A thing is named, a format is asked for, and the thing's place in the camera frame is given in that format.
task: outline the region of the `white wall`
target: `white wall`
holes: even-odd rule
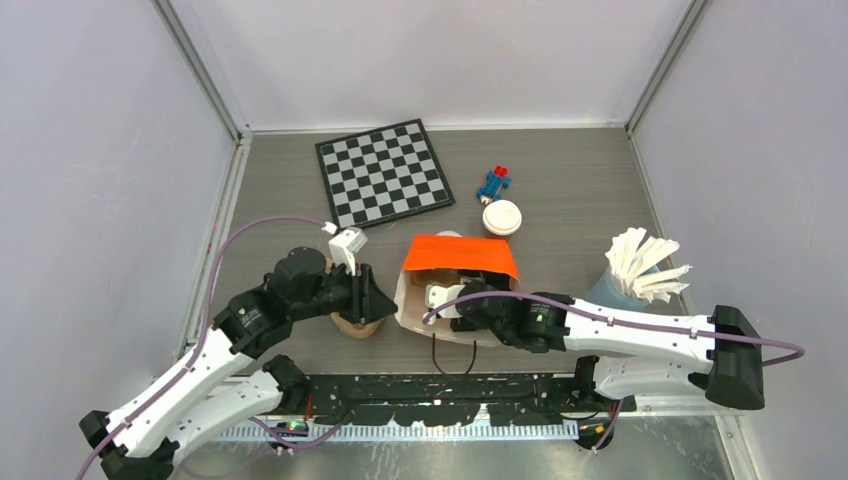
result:
[[[623,124],[689,0],[179,3],[231,109],[274,130]]]
[[[751,416],[767,478],[845,478],[845,25],[845,2],[715,0],[637,132],[695,307],[808,349]]]
[[[82,416],[172,361],[231,144],[148,0],[0,31],[0,476],[72,478]]]

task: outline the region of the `white cup lid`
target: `white cup lid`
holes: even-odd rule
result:
[[[512,235],[521,226],[521,210],[509,200],[490,203],[483,210],[483,225],[495,235]]]

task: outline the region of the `orange paper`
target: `orange paper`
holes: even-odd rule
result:
[[[403,262],[403,270],[436,268],[485,270],[505,273],[519,280],[512,250],[506,240],[416,235]]]

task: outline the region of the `gray tabletop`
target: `gray tabletop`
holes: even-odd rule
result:
[[[284,213],[331,220],[315,144],[339,135],[254,137],[238,195],[233,226]],[[510,241],[525,291],[581,297],[606,267],[610,239],[628,227],[657,235],[639,171],[622,129],[488,130],[430,132],[456,204],[366,230],[358,260],[374,267],[390,296],[410,241],[417,233],[454,230],[482,234],[483,206],[474,193],[495,165],[510,169],[504,198],[522,211],[521,230]],[[262,275],[297,246],[327,252],[328,236],[304,225],[266,226],[231,247],[218,278],[214,310],[232,295],[261,283]],[[654,311],[679,313],[679,305]],[[471,348],[440,342],[439,363],[467,367]],[[307,373],[435,372],[430,339],[401,328],[394,318],[365,340],[354,340],[329,318],[299,322],[288,340],[265,358],[290,356]],[[576,354],[534,355],[508,347],[481,348],[475,372],[571,371]],[[254,363],[253,369],[261,365]]]

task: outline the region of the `chess board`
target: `chess board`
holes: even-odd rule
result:
[[[339,227],[371,227],[456,201],[420,119],[315,148]]]

